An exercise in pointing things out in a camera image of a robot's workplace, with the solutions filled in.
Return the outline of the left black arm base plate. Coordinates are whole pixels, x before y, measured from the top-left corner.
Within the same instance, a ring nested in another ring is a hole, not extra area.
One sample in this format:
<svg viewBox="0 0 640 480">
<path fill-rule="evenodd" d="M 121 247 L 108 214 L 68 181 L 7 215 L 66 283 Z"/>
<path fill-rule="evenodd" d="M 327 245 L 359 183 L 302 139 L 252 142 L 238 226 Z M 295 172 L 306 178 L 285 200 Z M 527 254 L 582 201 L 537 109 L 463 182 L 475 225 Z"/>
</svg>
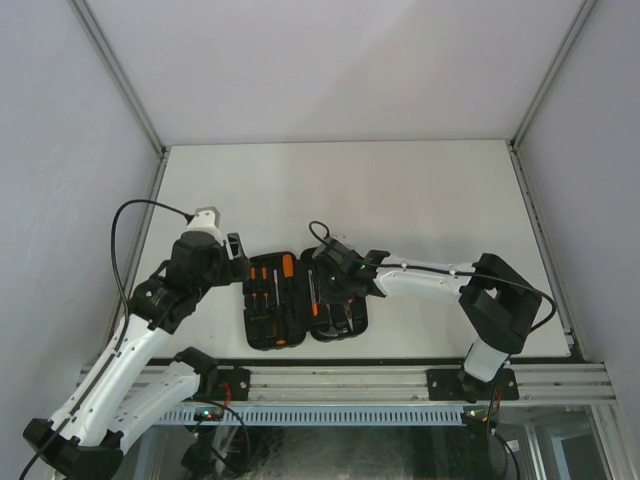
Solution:
<svg viewBox="0 0 640 480">
<path fill-rule="evenodd" d="M 218 368 L 201 375 L 196 401 L 226 402 L 246 401 L 249 396 L 251 372 L 248 369 Z"/>
</svg>

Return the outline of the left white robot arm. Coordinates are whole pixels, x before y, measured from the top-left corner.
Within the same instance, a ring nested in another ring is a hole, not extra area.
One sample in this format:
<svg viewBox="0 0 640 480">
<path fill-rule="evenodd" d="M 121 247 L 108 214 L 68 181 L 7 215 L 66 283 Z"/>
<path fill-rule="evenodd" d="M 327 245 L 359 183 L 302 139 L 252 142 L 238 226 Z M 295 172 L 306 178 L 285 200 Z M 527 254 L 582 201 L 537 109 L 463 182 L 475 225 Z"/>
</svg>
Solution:
<svg viewBox="0 0 640 480">
<path fill-rule="evenodd" d="M 171 256 L 134 290 L 106 350 L 71 397 L 48 419 L 34 418 L 23 437 L 37 458 L 68 479 L 110 479 L 129 448 L 186 399 L 210 400 L 219 387 L 216 360 L 195 347 L 177 353 L 160 379 L 128 394 L 155 352 L 214 287 L 249 277 L 240 237 L 224 241 L 189 231 Z"/>
</svg>

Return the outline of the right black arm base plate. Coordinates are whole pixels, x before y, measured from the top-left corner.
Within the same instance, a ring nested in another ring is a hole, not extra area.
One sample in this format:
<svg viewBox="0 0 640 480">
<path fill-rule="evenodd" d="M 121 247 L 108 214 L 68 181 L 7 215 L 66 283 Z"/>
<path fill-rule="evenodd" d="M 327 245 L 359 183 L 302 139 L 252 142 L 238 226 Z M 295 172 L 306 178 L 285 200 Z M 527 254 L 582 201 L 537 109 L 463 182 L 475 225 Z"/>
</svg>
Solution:
<svg viewBox="0 0 640 480">
<path fill-rule="evenodd" d="M 502 369 L 496 377 L 483 382 L 462 369 L 432 368 L 426 371 L 429 399 L 433 401 L 489 401 L 500 393 L 502 400 L 520 399 L 518 384 L 512 369 Z"/>
</svg>

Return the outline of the orange handled needle-nose pliers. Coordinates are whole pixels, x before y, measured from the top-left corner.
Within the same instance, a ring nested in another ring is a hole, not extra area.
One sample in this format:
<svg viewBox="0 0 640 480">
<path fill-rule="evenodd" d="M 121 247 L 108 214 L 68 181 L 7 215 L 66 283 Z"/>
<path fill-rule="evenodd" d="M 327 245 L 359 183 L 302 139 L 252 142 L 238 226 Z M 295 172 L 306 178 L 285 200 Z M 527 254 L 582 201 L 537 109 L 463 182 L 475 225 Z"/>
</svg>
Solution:
<svg viewBox="0 0 640 480">
<path fill-rule="evenodd" d="M 351 310 L 351 304 L 344 305 L 345 317 L 347 320 L 348 330 L 349 332 L 354 332 L 354 323 L 353 323 L 353 315 Z"/>
</svg>

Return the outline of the black handled claw hammer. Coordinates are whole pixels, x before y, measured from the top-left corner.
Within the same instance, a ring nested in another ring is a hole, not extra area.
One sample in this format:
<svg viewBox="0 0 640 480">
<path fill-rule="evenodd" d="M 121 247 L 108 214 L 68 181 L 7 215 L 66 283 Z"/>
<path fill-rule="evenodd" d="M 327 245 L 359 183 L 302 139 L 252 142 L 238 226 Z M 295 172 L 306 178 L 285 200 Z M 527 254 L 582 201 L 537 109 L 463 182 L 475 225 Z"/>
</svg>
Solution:
<svg viewBox="0 0 640 480">
<path fill-rule="evenodd" d="M 322 342 L 328 342 L 346 338 L 351 333 L 347 324 L 336 325 L 334 316 L 330 311 L 327 312 L 327 317 L 322 323 L 317 323 L 311 330 L 312 336 Z"/>
</svg>

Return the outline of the orange grip bit screwdriver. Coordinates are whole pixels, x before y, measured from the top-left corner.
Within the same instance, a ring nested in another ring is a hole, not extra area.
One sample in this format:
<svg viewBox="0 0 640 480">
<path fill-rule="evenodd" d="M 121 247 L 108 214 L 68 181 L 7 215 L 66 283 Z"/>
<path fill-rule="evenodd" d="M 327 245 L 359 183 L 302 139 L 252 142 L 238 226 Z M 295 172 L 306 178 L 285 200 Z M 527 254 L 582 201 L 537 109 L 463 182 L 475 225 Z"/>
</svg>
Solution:
<svg viewBox="0 0 640 480">
<path fill-rule="evenodd" d="M 282 257 L 282 269 L 285 280 L 285 289 L 288 295 L 294 295 L 295 287 L 295 269 L 294 269 L 294 257 L 287 253 Z"/>
</svg>

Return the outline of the black plastic tool case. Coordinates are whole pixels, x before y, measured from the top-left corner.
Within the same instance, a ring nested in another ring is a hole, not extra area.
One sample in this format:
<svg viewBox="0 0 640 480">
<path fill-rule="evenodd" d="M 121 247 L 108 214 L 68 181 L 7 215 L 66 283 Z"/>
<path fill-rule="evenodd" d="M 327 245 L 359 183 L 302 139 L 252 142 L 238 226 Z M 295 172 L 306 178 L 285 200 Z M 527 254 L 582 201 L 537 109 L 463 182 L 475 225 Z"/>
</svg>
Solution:
<svg viewBox="0 0 640 480">
<path fill-rule="evenodd" d="M 247 282 L 243 283 L 243 315 L 245 336 L 251 348 L 259 351 L 268 351 L 297 347 L 304 342 L 307 336 L 313 337 L 311 334 L 312 328 L 315 324 L 322 323 L 326 319 L 328 311 L 330 311 L 334 316 L 337 326 L 339 326 L 340 324 L 347 324 L 344 312 L 344 305 L 346 304 L 351 304 L 354 332 L 350 333 L 346 338 L 333 341 L 355 338 L 363 334 L 367 330 L 369 326 L 369 318 L 366 302 L 363 299 L 349 300 L 344 304 L 327 304 L 320 301 L 316 265 L 312 261 L 313 252 L 314 250 L 312 248 L 308 248 L 302 251 L 302 253 L 298 256 L 289 251 L 283 251 L 254 256 L 249 259 L 251 262 L 251 267 L 256 268 L 258 292 L 258 312 L 256 314 L 253 314 L 253 302 L 250 293 L 250 279 Z M 288 295 L 286 292 L 282 269 L 282 257 L 287 253 L 291 254 L 294 257 L 295 287 L 293 296 Z M 264 298 L 262 294 L 261 267 L 263 266 L 266 266 L 268 269 L 268 282 L 270 292 L 269 309 L 266 313 L 264 311 Z M 274 310 L 276 305 L 273 280 L 274 269 L 278 270 L 281 304 L 286 324 L 287 344 L 283 346 L 278 346 L 276 344 L 276 337 L 274 335 Z M 313 271 L 314 275 L 316 296 L 319 306 L 319 316 L 317 318 L 314 318 L 312 316 L 310 288 L 308 280 L 308 270 L 310 269 Z"/>
</svg>

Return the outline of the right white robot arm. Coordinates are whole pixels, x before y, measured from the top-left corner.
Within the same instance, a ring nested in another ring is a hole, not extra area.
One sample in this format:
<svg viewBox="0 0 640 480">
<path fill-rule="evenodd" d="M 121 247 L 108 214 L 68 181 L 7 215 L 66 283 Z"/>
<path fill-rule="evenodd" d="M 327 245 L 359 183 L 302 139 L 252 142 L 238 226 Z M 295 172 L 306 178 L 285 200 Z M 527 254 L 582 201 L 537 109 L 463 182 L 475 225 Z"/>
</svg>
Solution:
<svg viewBox="0 0 640 480">
<path fill-rule="evenodd" d="M 385 250 L 366 255 L 327 237 L 313 251 L 319 296 L 326 303 L 345 303 L 368 296 L 412 296 L 458 305 L 477 338 L 457 373 L 461 395 L 475 402 L 492 395 L 507 361 L 522 352 L 546 300 L 500 256 L 484 253 L 468 264 L 418 262 Z"/>
</svg>

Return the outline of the small orange black precision screwdriver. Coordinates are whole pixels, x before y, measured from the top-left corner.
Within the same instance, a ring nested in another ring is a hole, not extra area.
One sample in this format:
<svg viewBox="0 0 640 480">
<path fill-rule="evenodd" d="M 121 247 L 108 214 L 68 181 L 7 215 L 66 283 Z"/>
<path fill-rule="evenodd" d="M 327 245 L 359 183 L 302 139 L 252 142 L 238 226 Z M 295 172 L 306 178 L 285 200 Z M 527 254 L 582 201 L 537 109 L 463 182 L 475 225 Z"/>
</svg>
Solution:
<svg viewBox="0 0 640 480">
<path fill-rule="evenodd" d="M 256 278 L 256 268 L 250 268 L 250 293 L 252 296 L 252 312 L 256 314 L 258 312 L 258 292 L 257 292 L 257 278 Z"/>
</svg>

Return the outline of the black orange handled screwdriver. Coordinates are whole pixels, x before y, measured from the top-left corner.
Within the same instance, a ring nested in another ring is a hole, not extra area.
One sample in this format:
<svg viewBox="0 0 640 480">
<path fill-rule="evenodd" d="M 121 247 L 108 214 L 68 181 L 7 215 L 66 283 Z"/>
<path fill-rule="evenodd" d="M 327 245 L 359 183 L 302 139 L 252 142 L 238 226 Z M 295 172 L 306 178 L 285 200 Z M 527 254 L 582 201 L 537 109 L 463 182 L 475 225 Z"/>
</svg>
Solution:
<svg viewBox="0 0 640 480">
<path fill-rule="evenodd" d="M 274 310 L 274 315 L 275 315 L 274 335 L 276 337 L 276 344 L 278 346 L 283 346 L 287 344 L 286 324 L 285 324 L 284 312 L 281 304 L 280 282 L 279 282 L 277 269 L 273 270 L 273 280 L 274 280 L 274 291 L 275 291 L 275 298 L 276 298 L 276 305 Z"/>
</svg>

